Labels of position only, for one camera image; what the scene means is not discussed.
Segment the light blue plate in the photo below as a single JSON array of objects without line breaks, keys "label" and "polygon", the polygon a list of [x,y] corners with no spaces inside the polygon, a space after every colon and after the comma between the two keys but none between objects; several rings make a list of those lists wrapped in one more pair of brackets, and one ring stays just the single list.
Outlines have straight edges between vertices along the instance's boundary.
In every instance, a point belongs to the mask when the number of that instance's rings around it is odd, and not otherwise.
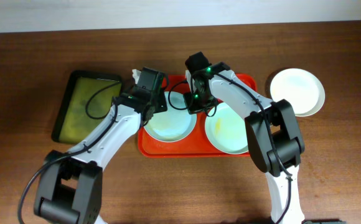
[{"label": "light blue plate", "polygon": [[155,113],[144,130],[155,140],[176,142],[186,138],[195,128],[197,115],[187,110],[176,110],[168,101],[169,92],[164,93],[167,110]]}]

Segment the white plate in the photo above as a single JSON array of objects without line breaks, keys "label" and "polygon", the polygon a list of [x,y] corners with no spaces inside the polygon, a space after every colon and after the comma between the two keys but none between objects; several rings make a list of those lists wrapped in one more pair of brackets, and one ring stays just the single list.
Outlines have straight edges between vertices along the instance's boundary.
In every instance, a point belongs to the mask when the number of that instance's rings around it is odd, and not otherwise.
[{"label": "white plate", "polygon": [[300,68],[287,68],[275,74],[270,81],[269,93],[274,101],[288,101],[299,117],[317,113],[326,99],[321,81]]}]

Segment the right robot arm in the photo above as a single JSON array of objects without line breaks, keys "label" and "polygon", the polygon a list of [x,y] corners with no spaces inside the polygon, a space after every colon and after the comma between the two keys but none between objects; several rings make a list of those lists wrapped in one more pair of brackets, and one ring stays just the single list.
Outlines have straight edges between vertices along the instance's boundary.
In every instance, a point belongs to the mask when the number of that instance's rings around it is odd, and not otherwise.
[{"label": "right robot arm", "polygon": [[260,95],[227,64],[212,64],[202,52],[191,55],[185,65],[190,88],[185,96],[187,111],[208,113],[218,101],[231,107],[245,123],[253,163],[266,176],[272,222],[303,223],[298,171],[305,144],[291,104]]}]

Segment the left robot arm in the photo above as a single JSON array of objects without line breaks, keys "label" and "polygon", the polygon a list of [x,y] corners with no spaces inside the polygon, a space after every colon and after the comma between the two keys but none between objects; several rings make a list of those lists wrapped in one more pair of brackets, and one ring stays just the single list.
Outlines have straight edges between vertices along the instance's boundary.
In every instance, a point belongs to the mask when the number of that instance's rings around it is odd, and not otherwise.
[{"label": "left robot arm", "polygon": [[49,223],[103,223],[103,171],[124,142],[154,114],[167,110],[165,73],[134,70],[136,83],[119,96],[101,123],[67,152],[51,151],[37,171],[34,214]]}]

